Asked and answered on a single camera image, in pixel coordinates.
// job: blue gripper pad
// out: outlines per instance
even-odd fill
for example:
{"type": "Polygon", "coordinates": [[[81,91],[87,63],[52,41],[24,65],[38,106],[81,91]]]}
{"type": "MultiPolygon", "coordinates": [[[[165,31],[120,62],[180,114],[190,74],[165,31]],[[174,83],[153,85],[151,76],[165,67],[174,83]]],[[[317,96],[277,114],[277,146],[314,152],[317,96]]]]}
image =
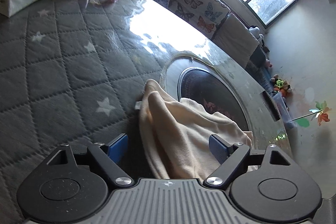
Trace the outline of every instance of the blue gripper pad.
{"type": "Polygon", "coordinates": [[[127,144],[128,137],[127,135],[123,135],[121,138],[119,138],[117,141],[109,146],[107,156],[115,163],[118,163],[127,151],[127,144]]]}
{"type": "Polygon", "coordinates": [[[209,138],[209,149],[220,164],[223,164],[223,162],[230,156],[228,148],[213,136],[210,136],[209,138]]]}

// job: cream towel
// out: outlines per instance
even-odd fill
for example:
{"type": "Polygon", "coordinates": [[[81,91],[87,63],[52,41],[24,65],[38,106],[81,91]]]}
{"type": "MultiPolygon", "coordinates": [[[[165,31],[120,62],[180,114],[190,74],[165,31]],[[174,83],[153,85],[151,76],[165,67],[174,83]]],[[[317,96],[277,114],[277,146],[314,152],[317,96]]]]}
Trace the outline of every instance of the cream towel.
{"type": "Polygon", "coordinates": [[[154,80],[146,83],[139,124],[149,166],[158,179],[206,179],[219,167],[209,150],[211,134],[252,147],[252,132],[241,131],[219,112],[207,113],[193,100],[176,101],[154,80]]]}

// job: sofa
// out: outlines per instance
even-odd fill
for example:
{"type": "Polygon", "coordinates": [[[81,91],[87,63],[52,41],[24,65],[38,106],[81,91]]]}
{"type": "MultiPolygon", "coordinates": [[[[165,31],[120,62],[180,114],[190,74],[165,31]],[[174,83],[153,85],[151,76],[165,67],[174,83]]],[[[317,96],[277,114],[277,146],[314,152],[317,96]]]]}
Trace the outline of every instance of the sofa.
{"type": "Polygon", "coordinates": [[[202,32],[243,68],[263,67],[266,56],[258,46],[258,40],[249,32],[246,22],[224,0],[154,1],[202,32]]]}

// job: stuffed toy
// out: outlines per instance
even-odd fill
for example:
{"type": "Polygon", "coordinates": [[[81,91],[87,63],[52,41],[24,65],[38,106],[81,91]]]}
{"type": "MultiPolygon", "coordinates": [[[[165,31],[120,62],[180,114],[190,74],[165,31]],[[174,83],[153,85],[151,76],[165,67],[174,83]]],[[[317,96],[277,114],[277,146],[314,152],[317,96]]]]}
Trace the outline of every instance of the stuffed toy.
{"type": "Polygon", "coordinates": [[[268,60],[267,58],[266,58],[264,67],[265,67],[266,69],[267,69],[267,68],[272,68],[272,67],[273,67],[273,65],[271,64],[271,61],[268,60]]]}
{"type": "Polygon", "coordinates": [[[286,80],[282,80],[279,78],[279,75],[274,75],[270,82],[274,85],[274,91],[280,91],[283,97],[287,96],[287,93],[291,93],[293,89],[291,88],[290,84],[286,80]]]}
{"type": "Polygon", "coordinates": [[[266,47],[265,42],[264,42],[264,35],[260,33],[260,29],[257,26],[251,26],[249,31],[258,40],[259,46],[262,48],[262,50],[265,53],[269,52],[269,49],[268,47],[266,47]]]}
{"type": "Polygon", "coordinates": [[[257,26],[255,26],[254,28],[251,27],[249,29],[249,31],[258,40],[259,45],[262,45],[263,44],[264,35],[260,33],[260,29],[257,26]]]}

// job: plastic container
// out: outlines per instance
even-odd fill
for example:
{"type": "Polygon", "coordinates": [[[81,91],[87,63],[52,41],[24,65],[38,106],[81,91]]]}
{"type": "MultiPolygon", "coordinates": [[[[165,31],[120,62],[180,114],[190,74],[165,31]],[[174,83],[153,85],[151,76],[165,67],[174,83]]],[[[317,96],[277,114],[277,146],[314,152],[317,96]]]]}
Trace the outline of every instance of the plastic container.
{"type": "Polygon", "coordinates": [[[283,124],[285,125],[286,129],[292,129],[296,127],[295,123],[293,122],[292,118],[289,115],[289,112],[287,110],[287,107],[284,103],[284,100],[282,98],[281,92],[278,92],[273,96],[273,100],[277,104],[277,107],[279,109],[281,119],[283,121],[283,124]]]}

